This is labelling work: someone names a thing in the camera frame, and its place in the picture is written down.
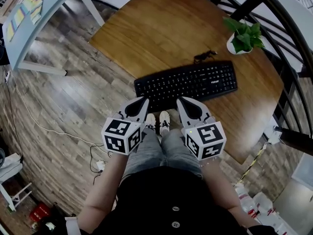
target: round wooden tabletop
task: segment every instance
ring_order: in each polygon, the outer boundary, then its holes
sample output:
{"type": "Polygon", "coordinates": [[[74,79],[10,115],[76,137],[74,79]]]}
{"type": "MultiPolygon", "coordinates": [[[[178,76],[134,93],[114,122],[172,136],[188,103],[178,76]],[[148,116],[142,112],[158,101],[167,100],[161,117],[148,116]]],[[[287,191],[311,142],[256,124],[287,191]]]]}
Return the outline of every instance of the round wooden tabletop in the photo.
{"type": "Polygon", "coordinates": [[[225,151],[242,164],[265,130],[283,82],[262,50],[228,52],[226,16],[209,0],[131,0],[90,43],[135,78],[192,64],[208,50],[218,53],[215,60],[231,60],[238,90],[205,104],[223,125],[225,151]]]}

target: white sneaker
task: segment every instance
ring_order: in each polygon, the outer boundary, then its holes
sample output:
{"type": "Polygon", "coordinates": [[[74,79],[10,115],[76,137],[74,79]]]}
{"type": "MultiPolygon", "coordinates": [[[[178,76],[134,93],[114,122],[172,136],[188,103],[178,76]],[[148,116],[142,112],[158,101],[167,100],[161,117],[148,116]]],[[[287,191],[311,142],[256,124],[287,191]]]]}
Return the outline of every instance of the white sneaker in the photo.
{"type": "Polygon", "coordinates": [[[160,114],[160,135],[162,137],[164,130],[170,131],[170,115],[166,111],[162,111],[160,114]]]}
{"type": "Polygon", "coordinates": [[[149,128],[156,132],[156,117],[152,113],[149,113],[146,118],[146,128],[149,128]]]}

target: black keyboard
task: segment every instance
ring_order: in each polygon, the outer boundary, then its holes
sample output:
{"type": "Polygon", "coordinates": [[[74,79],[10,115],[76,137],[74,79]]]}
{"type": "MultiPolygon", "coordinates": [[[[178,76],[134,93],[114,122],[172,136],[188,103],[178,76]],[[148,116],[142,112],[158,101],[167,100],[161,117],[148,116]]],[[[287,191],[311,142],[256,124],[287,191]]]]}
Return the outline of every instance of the black keyboard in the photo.
{"type": "Polygon", "coordinates": [[[231,61],[214,61],[164,70],[136,79],[134,85],[138,97],[149,98],[149,113],[176,108],[176,99],[180,96],[204,101],[237,90],[231,61]]]}

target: black cable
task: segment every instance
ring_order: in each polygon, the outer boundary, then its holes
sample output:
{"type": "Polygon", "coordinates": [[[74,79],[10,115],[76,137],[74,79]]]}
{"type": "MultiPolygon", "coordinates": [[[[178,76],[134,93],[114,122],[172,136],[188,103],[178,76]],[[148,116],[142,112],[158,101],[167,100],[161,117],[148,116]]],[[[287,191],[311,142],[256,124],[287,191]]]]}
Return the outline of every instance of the black cable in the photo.
{"type": "Polygon", "coordinates": [[[6,87],[8,89],[8,93],[9,93],[9,102],[10,102],[10,109],[11,109],[11,117],[12,117],[12,121],[13,121],[13,126],[14,126],[14,129],[15,129],[15,134],[16,134],[16,137],[18,139],[18,142],[19,142],[19,146],[20,146],[20,149],[21,149],[21,152],[22,152],[22,157],[21,157],[21,163],[23,162],[23,158],[24,158],[24,151],[23,151],[23,148],[21,146],[21,141],[20,141],[20,137],[18,135],[18,132],[16,130],[16,125],[15,125],[15,121],[14,121],[14,116],[13,116],[13,110],[12,110],[12,101],[11,101],[11,93],[10,93],[10,89],[9,89],[9,86],[7,83],[6,84],[6,87]]]}
{"type": "Polygon", "coordinates": [[[92,168],[91,168],[91,162],[92,162],[92,159],[93,159],[91,148],[93,148],[93,147],[102,147],[102,146],[104,146],[104,144],[103,144],[103,145],[92,145],[92,146],[90,146],[90,157],[91,157],[91,158],[90,158],[89,167],[90,167],[90,170],[91,170],[93,173],[100,173],[101,171],[93,171],[92,168]]]}
{"type": "Polygon", "coordinates": [[[16,167],[18,167],[21,163],[19,163],[18,165],[14,166],[12,169],[10,169],[9,171],[7,171],[5,174],[9,173],[11,170],[15,169],[16,167]]]}
{"type": "Polygon", "coordinates": [[[92,184],[93,186],[94,186],[94,181],[95,181],[96,178],[99,177],[99,176],[101,176],[101,174],[99,174],[99,175],[97,175],[97,176],[94,177],[94,179],[93,179],[93,184],[92,184]]]}
{"type": "Polygon", "coordinates": [[[197,56],[194,57],[194,64],[202,63],[202,62],[205,61],[207,58],[213,58],[213,60],[215,60],[212,55],[216,55],[216,54],[217,54],[216,51],[209,50],[209,51],[204,52],[204,53],[202,53],[202,54],[200,54],[200,55],[197,55],[197,56]]]}

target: jeans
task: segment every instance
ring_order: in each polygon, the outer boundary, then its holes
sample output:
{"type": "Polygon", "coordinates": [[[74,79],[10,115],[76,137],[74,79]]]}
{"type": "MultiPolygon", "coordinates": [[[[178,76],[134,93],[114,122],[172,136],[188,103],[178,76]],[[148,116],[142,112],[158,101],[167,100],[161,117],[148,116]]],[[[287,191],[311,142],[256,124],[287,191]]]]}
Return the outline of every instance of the jeans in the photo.
{"type": "Polygon", "coordinates": [[[180,130],[171,130],[162,138],[161,144],[153,130],[145,128],[143,132],[145,137],[137,151],[130,153],[122,180],[158,166],[188,170],[202,178],[199,161],[184,145],[180,130]]]}

